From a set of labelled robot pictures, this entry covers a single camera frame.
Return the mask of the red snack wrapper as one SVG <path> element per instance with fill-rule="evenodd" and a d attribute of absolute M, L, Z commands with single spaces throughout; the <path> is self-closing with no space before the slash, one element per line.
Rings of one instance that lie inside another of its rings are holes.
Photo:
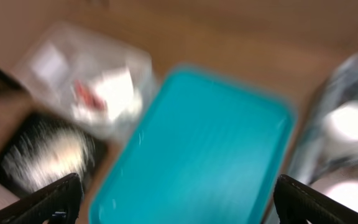
<path fill-rule="evenodd" d="M 107 110 L 106 101 L 96 93 L 96 90 L 92 88 L 89 83 L 75 80 L 73 87 L 77 102 L 85 105 L 87 108 L 90 108 L 92 110 Z"/>

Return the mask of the white paper cup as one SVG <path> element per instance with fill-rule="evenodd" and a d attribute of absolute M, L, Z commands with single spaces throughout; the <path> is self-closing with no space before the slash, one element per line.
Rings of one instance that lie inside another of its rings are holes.
<path fill-rule="evenodd" d="M 323 118 L 322 129 L 324 158 L 358 155 L 358 100 L 348 101 L 329 112 Z"/>

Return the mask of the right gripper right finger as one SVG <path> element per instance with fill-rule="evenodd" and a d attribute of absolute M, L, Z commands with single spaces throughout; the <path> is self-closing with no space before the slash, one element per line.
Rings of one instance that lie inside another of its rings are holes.
<path fill-rule="evenodd" d="M 280 224 L 358 224 L 358 213 L 282 174 L 273 191 Z"/>

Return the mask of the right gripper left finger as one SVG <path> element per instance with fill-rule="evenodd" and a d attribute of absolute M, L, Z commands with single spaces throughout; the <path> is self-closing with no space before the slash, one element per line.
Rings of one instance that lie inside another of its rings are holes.
<path fill-rule="evenodd" d="M 71 173 L 0 210 L 0 224 L 75 224 L 82 201 L 81 179 Z"/>

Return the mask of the pink bowl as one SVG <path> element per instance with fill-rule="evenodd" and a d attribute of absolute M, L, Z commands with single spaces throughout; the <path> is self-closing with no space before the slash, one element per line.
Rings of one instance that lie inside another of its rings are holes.
<path fill-rule="evenodd" d="M 311 187 L 358 213 L 358 179 L 319 180 Z"/>

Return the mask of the white napkin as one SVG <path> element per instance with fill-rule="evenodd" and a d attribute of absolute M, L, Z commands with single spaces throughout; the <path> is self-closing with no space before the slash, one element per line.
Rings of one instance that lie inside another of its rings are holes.
<path fill-rule="evenodd" d="M 75 102 L 71 105 L 73 117 L 84 123 L 113 123 L 121 116 L 134 118 L 140 115 L 143 108 L 142 95 L 133 82 L 128 68 L 118 68 L 102 72 L 89 83 L 96 93 L 106 101 L 106 111 L 96 111 Z"/>

